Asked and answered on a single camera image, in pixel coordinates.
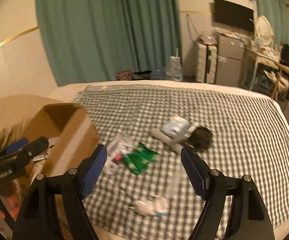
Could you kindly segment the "person's hand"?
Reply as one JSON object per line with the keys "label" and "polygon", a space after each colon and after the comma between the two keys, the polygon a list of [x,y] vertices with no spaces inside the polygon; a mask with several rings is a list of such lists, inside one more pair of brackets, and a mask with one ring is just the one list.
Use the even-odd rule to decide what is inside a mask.
{"label": "person's hand", "polygon": [[[18,196],[10,196],[7,198],[8,204],[11,207],[10,215],[16,220],[20,211],[20,201]],[[5,214],[0,210],[0,219],[5,219]]]}

